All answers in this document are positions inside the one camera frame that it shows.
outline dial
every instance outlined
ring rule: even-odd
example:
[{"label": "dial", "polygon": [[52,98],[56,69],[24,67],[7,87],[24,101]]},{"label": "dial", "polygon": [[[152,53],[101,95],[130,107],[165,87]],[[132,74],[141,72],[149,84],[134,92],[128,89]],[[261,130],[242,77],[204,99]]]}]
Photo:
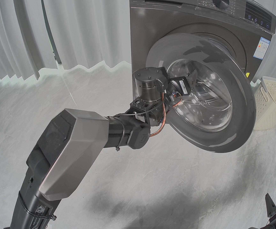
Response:
[{"label": "dial", "polygon": [[212,2],[220,9],[226,9],[229,5],[229,0],[212,0]]}]

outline laundry basket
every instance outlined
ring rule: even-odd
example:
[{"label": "laundry basket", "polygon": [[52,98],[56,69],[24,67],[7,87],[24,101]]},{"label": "laundry basket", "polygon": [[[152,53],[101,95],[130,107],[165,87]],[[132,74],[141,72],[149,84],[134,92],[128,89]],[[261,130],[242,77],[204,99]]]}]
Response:
[{"label": "laundry basket", "polygon": [[266,130],[276,125],[276,79],[263,76],[255,85],[257,116],[254,130]]}]

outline energy label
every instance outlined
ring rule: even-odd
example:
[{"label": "energy label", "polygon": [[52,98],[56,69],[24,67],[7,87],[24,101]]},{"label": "energy label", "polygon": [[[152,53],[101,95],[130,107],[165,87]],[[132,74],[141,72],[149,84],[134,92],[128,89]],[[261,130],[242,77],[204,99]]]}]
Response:
[{"label": "energy label", "polygon": [[270,40],[267,40],[261,37],[259,44],[257,46],[257,49],[255,50],[255,53],[253,56],[258,59],[263,59],[269,44],[270,44]]}]

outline front-load washing machine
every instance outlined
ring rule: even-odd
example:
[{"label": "front-load washing machine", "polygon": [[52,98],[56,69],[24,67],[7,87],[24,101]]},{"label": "front-load washing machine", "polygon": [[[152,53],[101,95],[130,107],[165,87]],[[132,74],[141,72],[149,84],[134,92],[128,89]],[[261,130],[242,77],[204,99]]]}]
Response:
[{"label": "front-load washing machine", "polygon": [[191,94],[167,115],[174,130],[208,151],[241,147],[256,117],[249,82],[276,17],[253,0],[130,0],[130,26],[133,72],[165,67],[170,77],[195,75]]}]

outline gray floor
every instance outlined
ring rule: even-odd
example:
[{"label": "gray floor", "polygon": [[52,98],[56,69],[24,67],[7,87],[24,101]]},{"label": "gray floor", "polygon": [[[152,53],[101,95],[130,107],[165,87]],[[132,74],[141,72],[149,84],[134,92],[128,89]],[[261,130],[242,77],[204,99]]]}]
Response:
[{"label": "gray floor", "polygon": [[[131,68],[42,69],[41,78],[0,81],[0,228],[9,226],[25,160],[48,122],[64,108],[103,116],[128,108]],[[145,147],[104,149],[78,189],[62,200],[53,229],[221,229],[267,222],[264,196],[276,203],[276,127],[254,131],[240,149],[214,154],[170,126]]]}]

